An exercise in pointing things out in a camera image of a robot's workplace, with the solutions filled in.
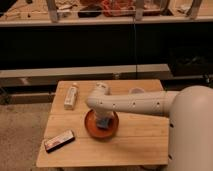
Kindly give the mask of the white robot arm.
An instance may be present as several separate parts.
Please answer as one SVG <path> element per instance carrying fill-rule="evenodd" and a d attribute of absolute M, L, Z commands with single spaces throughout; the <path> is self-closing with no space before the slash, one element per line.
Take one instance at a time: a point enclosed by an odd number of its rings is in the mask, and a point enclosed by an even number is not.
<path fill-rule="evenodd" d="M 110 95 L 97 83 L 86 104 L 98 119 L 111 111 L 169 117 L 166 171 L 213 171 L 213 89 L 190 86 L 181 91 Z"/>

